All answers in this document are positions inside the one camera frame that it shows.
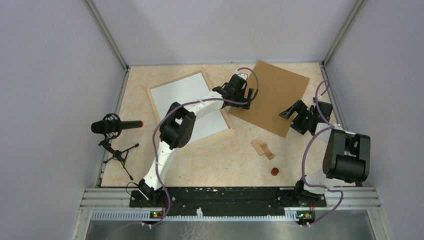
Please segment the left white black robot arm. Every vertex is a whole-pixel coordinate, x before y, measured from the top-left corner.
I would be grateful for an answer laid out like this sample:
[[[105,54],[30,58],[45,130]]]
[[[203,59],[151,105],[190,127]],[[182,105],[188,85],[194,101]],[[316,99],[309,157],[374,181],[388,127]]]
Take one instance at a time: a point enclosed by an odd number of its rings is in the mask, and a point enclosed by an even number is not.
[[[168,167],[177,150],[191,139],[196,120],[228,106],[248,110],[258,92],[258,88],[248,87],[247,78],[241,73],[235,73],[229,82],[214,87],[201,98],[187,103],[172,103],[154,129],[155,134],[160,133],[159,142],[153,144],[153,163],[138,184],[141,200],[149,207],[160,202],[158,190],[164,187]]]

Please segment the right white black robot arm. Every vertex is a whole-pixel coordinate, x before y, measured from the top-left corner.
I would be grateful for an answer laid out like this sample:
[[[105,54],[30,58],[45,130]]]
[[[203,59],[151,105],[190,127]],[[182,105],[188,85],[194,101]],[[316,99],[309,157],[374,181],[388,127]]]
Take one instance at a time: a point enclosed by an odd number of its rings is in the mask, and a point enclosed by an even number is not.
[[[370,136],[330,124],[332,111],[333,106],[327,102],[315,100],[313,105],[307,106],[298,100],[279,114],[287,120],[296,113],[291,128],[302,135],[309,132],[314,140],[322,139],[327,144],[322,167],[312,174],[303,170],[296,182],[293,200],[299,206],[321,199],[326,189],[362,183],[369,176]]]

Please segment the brown frame backing board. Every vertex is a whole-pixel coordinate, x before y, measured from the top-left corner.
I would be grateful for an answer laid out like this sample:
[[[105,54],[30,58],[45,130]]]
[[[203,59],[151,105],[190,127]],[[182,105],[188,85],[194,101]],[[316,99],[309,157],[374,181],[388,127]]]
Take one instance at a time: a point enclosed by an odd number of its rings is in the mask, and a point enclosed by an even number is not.
[[[310,79],[264,61],[253,68],[258,76],[258,94],[249,110],[231,107],[228,113],[285,138],[291,121],[279,114],[300,100]]]

